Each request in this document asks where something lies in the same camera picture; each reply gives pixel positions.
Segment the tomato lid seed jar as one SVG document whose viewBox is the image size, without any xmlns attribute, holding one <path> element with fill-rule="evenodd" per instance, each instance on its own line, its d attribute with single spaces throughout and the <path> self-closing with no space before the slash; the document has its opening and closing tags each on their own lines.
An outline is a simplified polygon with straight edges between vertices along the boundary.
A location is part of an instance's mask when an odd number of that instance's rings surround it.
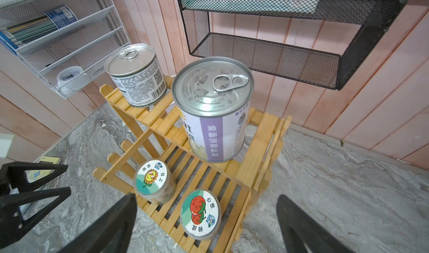
<svg viewBox="0 0 429 253">
<path fill-rule="evenodd" d="M 209 190 L 190 192 L 181 205 L 180 221 L 188 236 L 195 240 L 213 239 L 221 225 L 221 206 Z"/>
</svg>

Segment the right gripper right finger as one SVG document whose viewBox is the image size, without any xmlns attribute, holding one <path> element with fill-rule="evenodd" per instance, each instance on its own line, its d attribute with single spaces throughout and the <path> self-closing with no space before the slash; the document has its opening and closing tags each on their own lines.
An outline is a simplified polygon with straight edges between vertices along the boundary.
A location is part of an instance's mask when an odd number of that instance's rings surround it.
<svg viewBox="0 0 429 253">
<path fill-rule="evenodd" d="M 276 212 L 288 253 L 352 253 L 287 196 L 278 198 Z"/>
</svg>

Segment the bamboo two-tier shelf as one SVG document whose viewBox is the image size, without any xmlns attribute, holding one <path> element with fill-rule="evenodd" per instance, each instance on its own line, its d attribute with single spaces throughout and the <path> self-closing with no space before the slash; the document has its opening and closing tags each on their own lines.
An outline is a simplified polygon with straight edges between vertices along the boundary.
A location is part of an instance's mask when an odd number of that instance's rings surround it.
<svg viewBox="0 0 429 253">
<path fill-rule="evenodd" d="M 145 158 L 140 149 L 144 148 L 152 158 L 166 162 L 177 185 L 173 198 L 166 204 L 137 197 L 138 206 L 184 251 L 230 252 L 232 244 L 240 238 L 245 215 L 271 182 L 271 167 L 283 148 L 283 136 L 290 126 L 291 117 L 280 119 L 251 108 L 249 122 L 257 130 L 244 158 L 216 164 L 198 158 L 191 150 L 185 129 L 175 126 L 180 111 L 178 108 L 167 111 L 173 103 L 171 94 L 166 94 L 153 109 L 148 109 L 131 106 L 122 92 L 109 85 L 102 85 L 100 93 L 136 136 L 136 141 L 124 141 L 121 145 L 123 155 L 110 154 L 108 161 L 111 167 L 108 170 L 97 168 L 93 176 L 124 193 L 133 193 L 133 185 L 120 179 L 118 174 L 122 172 L 133 178 L 136 169 L 129 160 L 143 164 Z M 186 234 L 179 224 L 184 197 L 198 188 L 214 193 L 220 201 L 223 218 L 217 235 L 201 242 Z"/>
</svg>

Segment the sunflower lid seed jar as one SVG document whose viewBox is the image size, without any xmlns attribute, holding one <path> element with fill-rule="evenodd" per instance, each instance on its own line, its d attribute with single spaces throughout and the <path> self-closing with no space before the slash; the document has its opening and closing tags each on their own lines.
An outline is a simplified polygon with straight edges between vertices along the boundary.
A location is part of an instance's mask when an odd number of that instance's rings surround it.
<svg viewBox="0 0 429 253">
<path fill-rule="evenodd" d="M 173 197 L 176 183 L 166 163 L 152 159 L 143 163 L 136 171 L 134 189 L 144 199 L 164 204 Z"/>
</svg>

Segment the purple label tin can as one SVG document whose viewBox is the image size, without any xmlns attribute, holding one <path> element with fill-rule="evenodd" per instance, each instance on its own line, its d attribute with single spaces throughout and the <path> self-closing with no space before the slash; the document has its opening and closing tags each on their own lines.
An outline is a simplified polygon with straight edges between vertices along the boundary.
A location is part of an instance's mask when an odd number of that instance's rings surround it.
<svg viewBox="0 0 429 253">
<path fill-rule="evenodd" d="M 253 92 L 251 71 L 232 58 L 204 58 L 177 74 L 172 95 L 197 157 L 221 163 L 240 152 Z"/>
</svg>

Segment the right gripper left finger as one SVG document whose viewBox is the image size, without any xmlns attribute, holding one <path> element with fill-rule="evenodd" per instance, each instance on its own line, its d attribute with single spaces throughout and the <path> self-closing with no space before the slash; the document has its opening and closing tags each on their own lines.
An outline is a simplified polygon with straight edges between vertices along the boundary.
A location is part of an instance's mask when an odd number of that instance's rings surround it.
<svg viewBox="0 0 429 253">
<path fill-rule="evenodd" d="M 125 253 L 136 221 L 136 195 L 122 197 L 61 253 Z"/>
</svg>

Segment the silver tin can barcode label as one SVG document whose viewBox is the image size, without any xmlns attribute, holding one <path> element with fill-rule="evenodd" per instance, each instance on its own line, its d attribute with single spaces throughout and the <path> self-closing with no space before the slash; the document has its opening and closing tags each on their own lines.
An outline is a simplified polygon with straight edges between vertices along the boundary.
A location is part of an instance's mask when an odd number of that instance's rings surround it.
<svg viewBox="0 0 429 253">
<path fill-rule="evenodd" d="M 149 107 L 167 92 L 156 51 L 145 43 L 114 52 L 106 59 L 104 69 L 131 106 Z"/>
</svg>

